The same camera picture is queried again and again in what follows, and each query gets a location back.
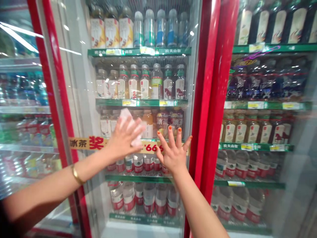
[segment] bottle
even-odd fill
[[[119,22],[118,12],[115,7],[109,6],[105,16],[106,48],[119,48]]]
[[[238,220],[244,221],[249,205],[249,191],[244,187],[235,187],[233,190],[233,201],[231,214]]]
[[[228,161],[226,165],[226,175],[229,177],[233,177],[235,174],[235,168],[237,165],[237,159],[235,157],[235,151],[234,150],[226,150]]]
[[[258,110],[249,110],[247,112],[247,131],[245,134],[245,143],[255,143],[259,133]]]
[[[145,12],[144,20],[144,44],[146,47],[155,47],[155,20],[154,12],[148,9]]]
[[[235,33],[235,45],[248,44],[252,12],[247,0],[241,0],[239,6],[239,14],[237,19],[237,28]]]
[[[306,19],[301,37],[301,43],[317,42],[317,0],[311,0],[308,6]]]
[[[188,47],[189,23],[187,13],[182,12],[178,23],[178,47]]]
[[[119,17],[120,48],[133,48],[132,12],[124,6]]]
[[[105,23],[103,19],[103,9],[99,6],[95,6],[90,18],[91,47],[93,49],[106,48]]]
[[[184,65],[180,64],[177,66],[177,79],[175,82],[175,98],[185,99],[185,76],[184,76]]]
[[[292,0],[287,6],[287,15],[282,34],[282,43],[296,44],[300,41],[307,9],[301,0]]]
[[[226,221],[230,219],[232,209],[233,191],[230,187],[219,187],[218,216]]]
[[[286,19],[286,11],[282,7],[281,0],[275,0],[270,9],[265,42],[271,44],[281,43],[283,28]]]
[[[249,34],[249,44],[264,42],[268,17],[269,12],[266,10],[264,0],[260,0],[253,12]]]
[[[244,150],[239,150],[235,154],[237,165],[235,168],[235,175],[245,179],[248,173],[249,167],[249,154]]]
[[[139,68],[135,64],[131,65],[131,78],[129,79],[129,98],[138,99],[140,98],[140,80],[139,80]]]
[[[137,11],[134,14],[133,25],[133,46],[135,48],[144,46],[144,26],[142,13]]]
[[[143,183],[135,183],[135,203],[139,206],[143,205]]]
[[[219,177],[225,176],[225,171],[227,168],[228,156],[225,150],[218,150],[218,157],[216,163],[216,175]]]
[[[143,208],[145,213],[154,212],[155,203],[155,184],[145,183],[143,188]]]
[[[146,64],[142,65],[142,77],[140,80],[141,99],[151,99],[151,81],[150,81],[150,67]]]
[[[163,99],[163,73],[161,65],[156,63],[153,65],[151,72],[152,99]]]
[[[164,100],[172,99],[173,80],[172,80],[172,65],[165,65],[165,74],[163,81]]]
[[[157,36],[156,36],[156,47],[165,47],[166,44],[166,19],[165,19],[165,11],[160,9],[158,11],[158,17],[156,20],[157,24]]]
[[[131,211],[135,206],[134,182],[123,182],[123,207],[126,212]]]
[[[249,152],[249,168],[247,176],[255,179],[258,173],[260,157],[256,151]]]
[[[159,215],[164,215],[166,211],[167,184],[157,183],[155,193],[155,209]]]
[[[129,99],[129,72],[124,64],[119,66],[120,76],[118,78],[118,99]]]
[[[247,219],[253,223],[260,223],[262,209],[265,203],[265,195],[262,189],[249,189],[249,205],[246,213]]]

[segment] juice bottle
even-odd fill
[[[140,98],[140,80],[139,80],[139,68],[135,64],[131,65],[131,78],[129,79],[129,98]]]
[[[103,9],[95,6],[90,19],[91,47],[94,49],[106,48],[105,23]]]
[[[119,48],[118,12],[113,6],[108,7],[105,16],[106,48]]]
[[[264,0],[260,0],[253,12],[249,34],[249,44],[264,42],[268,17],[269,12],[264,5]]]
[[[259,111],[259,133],[257,138],[257,143],[267,144],[271,135],[272,125],[269,122],[270,119],[269,110]]]
[[[118,98],[129,99],[129,72],[128,67],[124,64],[119,66],[120,76],[118,78]]]
[[[124,6],[119,17],[120,48],[133,48],[132,12]]]
[[[172,99],[173,80],[172,80],[172,65],[165,65],[165,74],[163,81],[164,99]]]
[[[142,65],[142,77],[140,80],[141,84],[141,99],[150,99],[152,96],[151,92],[151,81],[150,81],[150,67],[146,64]]]
[[[153,116],[151,110],[144,110],[142,121],[146,122],[146,128],[143,132],[142,138],[152,139],[153,138]]]
[[[259,133],[258,111],[249,110],[247,112],[247,132],[245,135],[245,143],[255,143]]]

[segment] green shelf edge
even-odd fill
[[[267,47],[274,47],[277,45],[265,44]],[[317,44],[287,44],[279,45],[281,48],[272,51],[271,53],[280,52],[309,52],[317,51]],[[233,46],[233,54],[249,53],[249,45],[236,45]]]

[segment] shelf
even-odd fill
[[[274,48],[271,53],[281,53],[281,52],[312,52],[317,51],[317,44],[288,44],[288,45],[279,45],[280,48],[277,49],[278,45],[265,44],[264,50],[262,52],[267,52],[269,48]],[[250,45],[239,45],[233,47],[233,54],[240,53],[250,53]]]
[[[18,144],[0,144],[0,150],[59,154],[58,148],[54,148],[54,147],[28,146],[28,145],[18,145]]]
[[[192,48],[129,48],[129,49],[89,49],[88,56],[186,56],[191,55]]]
[[[225,175],[223,178],[216,175],[214,185],[262,189],[285,189],[285,183],[279,183],[269,178],[266,179],[257,177],[256,179],[251,179],[247,177],[246,179],[242,179],[237,176],[230,178],[227,175]]]
[[[179,100],[159,100],[159,99],[104,99],[96,98],[96,105],[98,106],[187,106],[187,99]]]
[[[49,106],[0,106],[0,113],[9,114],[50,114]]]
[[[294,150],[293,145],[289,144],[257,144],[257,143],[223,143],[220,142],[218,149],[234,149],[234,150],[259,150],[259,151],[271,151],[271,152],[289,152]]]
[[[311,110],[311,102],[225,101],[225,109]]]

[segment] water bottle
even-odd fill
[[[139,11],[134,15],[133,45],[135,48],[144,46],[143,16]]]
[[[177,37],[178,37],[178,20],[177,11],[171,9],[168,14],[168,35],[167,35],[167,46],[177,47]]]
[[[144,35],[145,35],[145,46],[154,47],[155,46],[155,21],[154,12],[152,9],[146,10],[145,20],[144,20]]]
[[[158,11],[157,18],[157,36],[156,36],[156,47],[165,47],[165,28],[166,28],[166,19],[165,19],[165,11],[160,9]]]

